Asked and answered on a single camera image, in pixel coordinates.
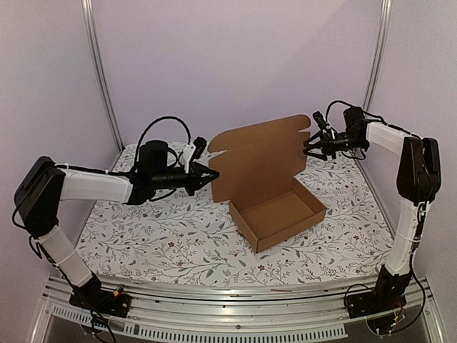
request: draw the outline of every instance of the open cardboard box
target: open cardboard box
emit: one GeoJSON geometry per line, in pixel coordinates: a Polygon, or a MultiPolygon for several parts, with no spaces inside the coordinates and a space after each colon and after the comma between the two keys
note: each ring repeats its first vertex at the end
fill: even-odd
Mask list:
{"type": "Polygon", "coordinates": [[[318,224],[326,208],[294,176],[306,167],[303,114],[225,131],[209,144],[214,202],[229,200],[238,230],[261,252],[318,224]]]}

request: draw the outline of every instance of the box flap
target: box flap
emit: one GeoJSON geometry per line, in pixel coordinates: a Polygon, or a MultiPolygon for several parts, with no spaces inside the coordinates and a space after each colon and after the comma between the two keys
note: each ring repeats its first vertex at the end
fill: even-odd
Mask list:
{"type": "Polygon", "coordinates": [[[283,138],[289,133],[296,133],[309,128],[311,120],[305,114],[297,114],[287,118],[266,121],[260,124],[224,131],[211,140],[208,152],[231,150],[258,141],[283,138]]]}
{"type": "Polygon", "coordinates": [[[291,132],[280,139],[258,141],[212,157],[209,167],[221,172],[211,183],[214,202],[243,198],[242,208],[287,192],[291,178],[306,166],[303,142],[309,132],[291,132]]]}

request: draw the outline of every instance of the patterned fabric surface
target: patterned fabric surface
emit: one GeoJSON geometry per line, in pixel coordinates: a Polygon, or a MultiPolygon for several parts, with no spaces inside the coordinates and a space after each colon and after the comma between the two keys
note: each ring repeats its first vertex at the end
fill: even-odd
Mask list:
{"type": "MultiPolygon", "coordinates": [[[[129,170],[135,148],[126,147],[117,171],[129,170]]],[[[204,154],[200,162],[208,160],[204,154]]],[[[179,284],[303,284],[377,273],[392,237],[354,161],[308,158],[296,178],[326,205],[326,218],[258,254],[237,232],[228,204],[212,202],[210,186],[141,206],[97,202],[76,250],[99,274],[179,284]]]]}

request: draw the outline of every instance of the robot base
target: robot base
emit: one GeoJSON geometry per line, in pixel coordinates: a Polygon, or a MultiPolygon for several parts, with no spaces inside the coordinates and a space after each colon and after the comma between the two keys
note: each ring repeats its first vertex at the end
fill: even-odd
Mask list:
{"type": "MultiPolygon", "coordinates": [[[[113,292],[103,291],[100,290],[100,299],[105,297],[112,297],[113,292]]],[[[115,299],[103,302],[99,306],[96,306],[96,310],[102,314],[107,314],[110,316],[120,317],[120,318],[127,318],[127,314],[129,313],[131,303],[131,297],[127,294],[120,294],[115,299]]],[[[72,294],[70,297],[70,305],[81,307],[82,309],[91,309],[87,306],[87,303],[81,300],[80,297],[72,294]]]]}
{"type": "Polygon", "coordinates": [[[346,297],[345,304],[348,309],[349,318],[359,318],[364,316],[370,316],[372,314],[388,311],[390,309],[398,308],[397,302],[401,306],[406,305],[406,299],[404,295],[397,298],[397,302],[387,304],[382,309],[375,308],[372,303],[373,292],[364,292],[358,294],[352,294],[346,297]]]}

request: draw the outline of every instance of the metal extrusion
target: metal extrusion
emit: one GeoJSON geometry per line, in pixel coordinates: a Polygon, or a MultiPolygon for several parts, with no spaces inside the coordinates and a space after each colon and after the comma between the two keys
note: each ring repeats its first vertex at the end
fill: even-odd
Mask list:
{"type": "Polygon", "coordinates": [[[113,136],[116,148],[119,151],[124,150],[125,144],[122,140],[119,125],[117,123],[116,115],[114,113],[113,104],[111,102],[111,96],[109,94],[108,83],[106,82],[106,76],[101,61],[101,52],[99,47],[99,40],[97,38],[94,9],[92,7],[92,0],[82,0],[84,23],[86,25],[87,38],[89,40],[89,47],[91,51],[92,61],[94,63],[95,74],[97,77],[97,83],[99,84],[101,99],[106,112],[106,118],[108,119],[109,128],[111,135],[113,136]]]}
{"type": "Polygon", "coordinates": [[[365,97],[363,98],[363,110],[370,111],[373,102],[376,84],[378,82],[379,72],[386,47],[388,25],[391,20],[392,0],[383,0],[381,7],[381,18],[379,19],[378,38],[376,41],[376,48],[374,52],[373,64],[371,65],[370,78],[366,88],[365,97]]]}
{"type": "MultiPolygon", "coordinates": [[[[114,289],[121,281],[116,277],[100,276],[100,279],[105,289],[114,289]]],[[[115,334],[154,342],[292,343],[347,337],[345,325],[365,319],[349,318],[343,305],[345,290],[354,282],[372,287],[376,276],[225,289],[125,279],[122,282],[132,296],[132,303],[127,318],[111,318],[115,334]]],[[[428,300],[425,325],[433,342],[443,342],[431,291],[425,279],[421,283],[426,288],[428,300]]],[[[89,325],[89,312],[69,305],[70,296],[71,289],[63,279],[49,277],[42,296],[41,324],[37,325],[33,343],[43,342],[40,332],[46,331],[44,327],[48,326],[50,316],[89,325]]],[[[406,299],[407,309],[422,302],[422,293],[416,283],[408,286],[406,299]]]]}

